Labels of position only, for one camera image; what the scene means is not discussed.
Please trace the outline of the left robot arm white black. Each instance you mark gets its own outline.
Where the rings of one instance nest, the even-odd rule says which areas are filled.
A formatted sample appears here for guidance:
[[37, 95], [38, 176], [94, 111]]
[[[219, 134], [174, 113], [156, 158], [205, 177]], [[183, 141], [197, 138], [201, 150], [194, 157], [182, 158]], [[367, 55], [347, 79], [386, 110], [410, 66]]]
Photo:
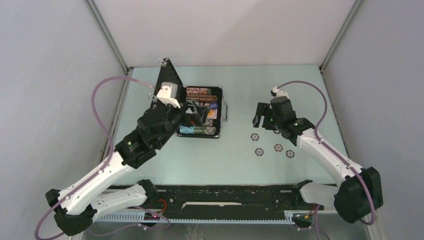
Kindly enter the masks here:
[[153, 208], [158, 191], [148, 179], [131, 187], [103, 195], [103, 191], [123, 176], [135, 171], [156, 156], [181, 126], [202, 126], [210, 108], [195, 101], [181, 107], [158, 104], [147, 109], [136, 128], [111, 148], [107, 158], [70, 187], [51, 189], [46, 200], [52, 207], [57, 226], [67, 236], [88, 229], [97, 219], [128, 207]]

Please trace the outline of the poker chip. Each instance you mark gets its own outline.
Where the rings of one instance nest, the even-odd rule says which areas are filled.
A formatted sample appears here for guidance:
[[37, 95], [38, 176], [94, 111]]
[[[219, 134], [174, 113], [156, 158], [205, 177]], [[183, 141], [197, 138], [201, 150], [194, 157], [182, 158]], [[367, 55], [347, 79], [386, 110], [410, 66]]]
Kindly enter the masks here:
[[274, 150], [276, 152], [282, 152], [283, 151], [283, 146], [281, 144], [275, 144], [274, 145]]
[[257, 133], [252, 133], [250, 138], [251, 138], [252, 141], [258, 141], [259, 135]]
[[254, 152], [256, 156], [262, 156], [264, 154], [264, 150], [262, 148], [256, 148]]
[[288, 158], [293, 158], [294, 156], [295, 156], [295, 152], [293, 151], [293, 150], [291, 150], [291, 149], [289, 149], [289, 150], [287, 150], [286, 152], [285, 152], [285, 155], [288, 157]]

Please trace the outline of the red playing card deck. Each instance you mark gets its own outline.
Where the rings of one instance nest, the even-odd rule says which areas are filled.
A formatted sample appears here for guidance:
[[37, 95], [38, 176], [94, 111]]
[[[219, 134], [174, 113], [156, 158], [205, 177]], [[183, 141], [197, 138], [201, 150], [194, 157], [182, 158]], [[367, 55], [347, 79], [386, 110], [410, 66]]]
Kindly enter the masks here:
[[207, 119], [216, 120], [218, 118], [218, 110], [217, 109], [210, 109], [207, 114]]

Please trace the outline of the blue small blind button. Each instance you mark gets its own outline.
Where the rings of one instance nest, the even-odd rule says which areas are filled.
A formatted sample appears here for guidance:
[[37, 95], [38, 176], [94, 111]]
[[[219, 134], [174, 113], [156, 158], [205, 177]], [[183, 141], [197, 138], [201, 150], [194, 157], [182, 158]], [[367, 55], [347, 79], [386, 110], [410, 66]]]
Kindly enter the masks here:
[[219, 104], [217, 102], [211, 102], [208, 106], [211, 110], [217, 110], [219, 108]]

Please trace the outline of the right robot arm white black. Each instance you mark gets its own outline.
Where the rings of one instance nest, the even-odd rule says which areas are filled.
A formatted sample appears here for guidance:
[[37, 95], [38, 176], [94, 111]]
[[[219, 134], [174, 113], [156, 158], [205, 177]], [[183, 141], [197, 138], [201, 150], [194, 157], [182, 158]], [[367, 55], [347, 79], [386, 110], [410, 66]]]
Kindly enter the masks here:
[[286, 96], [259, 102], [252, 120], [253, 127], [277, 131], [284, 139], [312, 156], [331, 176], [335, 185], [304, 180], [294, 186], [291, 204], [304, 209], [309, 204], [331, 207], [347, 223], [363, 221], [383, 201], [380, 173], [373, 167], [364, 168], [348, 159], [327, 143], [317, 127], [307, 118], [299, 118]]

